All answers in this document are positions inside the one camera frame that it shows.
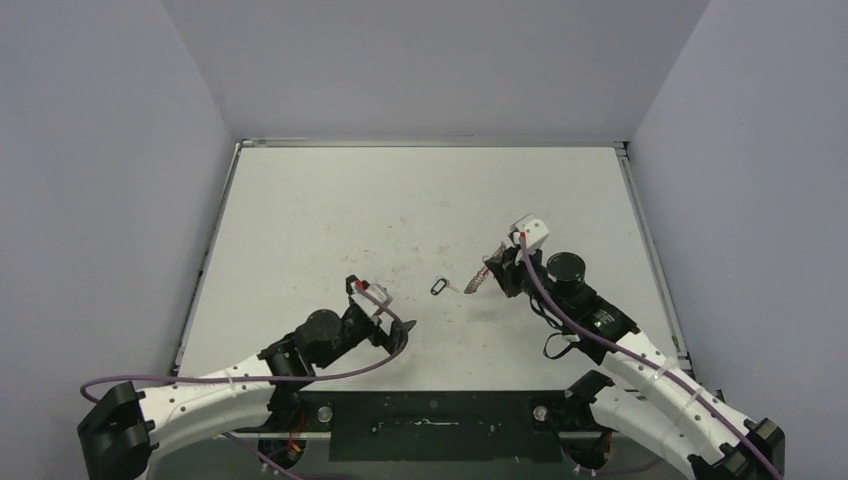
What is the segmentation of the metal keyring organizer red handle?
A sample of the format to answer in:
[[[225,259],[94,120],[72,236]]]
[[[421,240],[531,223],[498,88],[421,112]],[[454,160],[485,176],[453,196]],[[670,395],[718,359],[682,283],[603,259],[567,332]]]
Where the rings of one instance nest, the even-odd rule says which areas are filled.
[[[501,242],[499,246],[489,255],[484,255],[481,259],[482,266],[477,270],[471,280],[466,284],[463,289],[463,293],[465,295],[473,295],[475,294],[481,285],[486,281],[487,277],[490,274],[489,268],[486,266],[486,261],[492,258],[500,258],[507,246],[504,242]]]

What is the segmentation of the key with black tag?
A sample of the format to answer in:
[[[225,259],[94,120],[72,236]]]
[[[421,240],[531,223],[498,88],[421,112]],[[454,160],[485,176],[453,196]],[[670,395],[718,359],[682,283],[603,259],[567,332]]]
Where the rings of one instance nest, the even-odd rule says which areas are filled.
[[[430,294],[433,296],[438,296],[444,291],[452,291],[456,293],[461,293],[456,286],[454,286],[448,279],[445,277],[439,277],[430,287]]]

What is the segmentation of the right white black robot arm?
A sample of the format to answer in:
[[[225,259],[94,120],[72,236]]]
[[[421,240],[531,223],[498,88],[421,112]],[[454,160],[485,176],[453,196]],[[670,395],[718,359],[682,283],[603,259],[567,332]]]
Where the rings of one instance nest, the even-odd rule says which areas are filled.
[[[662,353],[622,310],[585,281],[570,252],[544,260],[524,245],[484,262],[503,293],[524,294],[531,310],[596,367],[565,391],[565,414],[577,428],[620,432],[689,479],[782,479],[785,434],[707,391]]]

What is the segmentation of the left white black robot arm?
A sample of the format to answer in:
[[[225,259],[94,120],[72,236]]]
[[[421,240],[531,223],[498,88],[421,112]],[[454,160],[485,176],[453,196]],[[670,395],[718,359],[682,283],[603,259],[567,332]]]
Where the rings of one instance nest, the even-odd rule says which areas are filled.
[[[380,324],[380,307],[351,302],[343,314],[320,309],[294,331],[247,359],[201,377],[161,377],[141,387],[141,375],[110,380],[110,389],[81,394],[92,409],[77,426],[91,479],[139,479],[159,458],[215,436],[268,425],[290,428],[297,393],[324,369],[367,341],[390,359],[407,346],[413,320]]]

